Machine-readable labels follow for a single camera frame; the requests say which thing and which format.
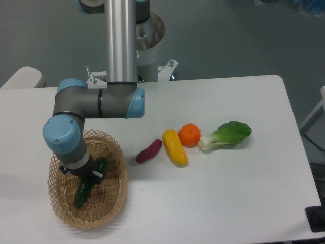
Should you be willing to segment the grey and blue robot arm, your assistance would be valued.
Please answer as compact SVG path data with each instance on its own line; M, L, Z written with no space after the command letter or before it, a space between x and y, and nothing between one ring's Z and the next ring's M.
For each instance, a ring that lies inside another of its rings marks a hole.
M55 95L53 116L43 127L48 147L64 173L100 183L104 173L94 165L83 138L87 118L141 118L145 93L137 87L136 25L150 16L149 1L78 1L87 14L103 13L107 25L107 71L104 88L65 79Z

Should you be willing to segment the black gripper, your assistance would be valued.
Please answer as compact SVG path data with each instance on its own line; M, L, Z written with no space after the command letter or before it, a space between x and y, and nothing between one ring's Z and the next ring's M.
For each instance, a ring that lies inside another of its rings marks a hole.
M93 170L93 158L90 157L87 161L78 161L78 163L82 162L82 166L80 168L73 169L72 166L74 166L76 163L64 163L61 162L61 166L59 167L63 174L71 174L74 176L79 176L82 179L92 179L96 184L100 184L105 176L105 172L99 172L97 170Z

